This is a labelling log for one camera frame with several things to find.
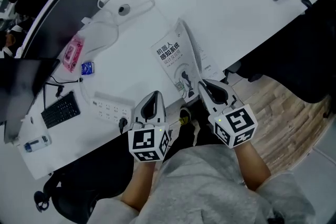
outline black keyboard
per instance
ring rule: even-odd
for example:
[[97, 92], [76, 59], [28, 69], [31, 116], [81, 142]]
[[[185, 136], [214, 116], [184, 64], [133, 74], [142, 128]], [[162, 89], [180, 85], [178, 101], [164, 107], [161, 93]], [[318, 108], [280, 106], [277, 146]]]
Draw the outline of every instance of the black keyboard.
[[73, 94], [73, 92], [69, 92], [41, 113], [48, 129], [80, 114]]

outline black shoe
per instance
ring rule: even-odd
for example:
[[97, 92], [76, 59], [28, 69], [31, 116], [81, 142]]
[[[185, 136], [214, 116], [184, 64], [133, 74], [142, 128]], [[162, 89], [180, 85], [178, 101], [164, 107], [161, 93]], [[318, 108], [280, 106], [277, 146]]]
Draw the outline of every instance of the black shoe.
[[191, 112], [188, 108], [181, 107], [180, 109], [180, 119], [181, 126], [191, 123]]

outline white desk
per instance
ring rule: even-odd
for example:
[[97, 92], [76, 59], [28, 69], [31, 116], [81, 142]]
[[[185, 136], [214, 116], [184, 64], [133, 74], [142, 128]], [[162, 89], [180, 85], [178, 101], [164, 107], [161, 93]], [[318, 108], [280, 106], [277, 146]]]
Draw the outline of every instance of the white desk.
[[[37, 17], [26, 40], [51, 1]], [[106, 7], [117, 14], [121, 4], [132, 7], [129, 16], [149, 6], [147, 0], [111, 0]], [[90, 96], [99, 91], [129, 99], [134, 104], [138, 104], [148, 93], [159, 90], [168, 106], [180, 96], [149, 48], [165, 35], [178, 17], [186, 21], [195, 39], [224, 70], [304, 10], [305, 6], [300, 0], [155, 0], [153, 9], [121, 24], [118, 41], [94, 58], [96, 74], [84, 81], [85, 87]], [[118, 17], [119, 23], [124, 20], [125, 17]], [[86, 50], [94, 48], [97, 43], [104, 45], [111, 38], [109, 30], [103, 28], [95, 29], [94, 35], [87, 35]], [[65, 72], [63, 66], [57, 70], [56, 77], [77, 79], [76, 75]], [[41, 96], [20, 132], [21, 145], [18, 148], [36, 179], [75, 161], [118, 135], [116, 126], [90, 115], [77, 84], [68, 85], [64, 93], [72, 88], [82, 114], [48, 130], [53, 141], [51, 146], [34, 153], [25, 153], [22, 147], [28, 140], [46, 132], [40, 116], [43, 110]], [[47, 87], [47, 103], [56, 100], [53, 97], [55, 92], [56, 88]], [[30, 116], [34, 119], [34, 125], [30, 123]]]

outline forearm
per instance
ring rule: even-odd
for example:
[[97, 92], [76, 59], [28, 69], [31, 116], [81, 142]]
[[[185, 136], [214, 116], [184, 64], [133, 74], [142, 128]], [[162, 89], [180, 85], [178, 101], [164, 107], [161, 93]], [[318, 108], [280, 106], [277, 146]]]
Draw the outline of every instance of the forearm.
[[256, 190], [271, 176], [269, 168], [252, 146], [251, 142], [236, 146], [234, 149], [246, 186], [250, 190]]
[[121, 201], [140, 212], [151, 191], [154, 169], [155, 162], [140, 163], [122, 194]]

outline power strip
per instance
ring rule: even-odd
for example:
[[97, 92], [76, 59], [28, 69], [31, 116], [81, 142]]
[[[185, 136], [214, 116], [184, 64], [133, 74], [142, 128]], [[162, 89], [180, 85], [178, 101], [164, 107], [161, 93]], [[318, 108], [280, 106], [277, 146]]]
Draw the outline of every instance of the power strip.
[[125, 118], [127, 120], [127, 125], [124, 127], [124, 131], [127, 131], [131, 127], [132, 106], [99, 97], [92, 98], [90, 106], [96, 117], [117, 125], [121, 118]]

